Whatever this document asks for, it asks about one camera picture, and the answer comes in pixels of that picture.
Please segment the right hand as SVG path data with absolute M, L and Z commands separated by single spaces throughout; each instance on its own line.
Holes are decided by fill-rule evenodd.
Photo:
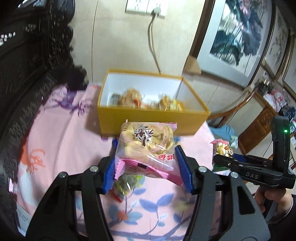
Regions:
M 262 213 L 265 212 L 264 201 L 266 199 L 277 203 L 276 215 L 287 214 L 293 205 L 292 194 L 287 189 L 269 189 L 265 193 L 257 189 L 254 199 Z

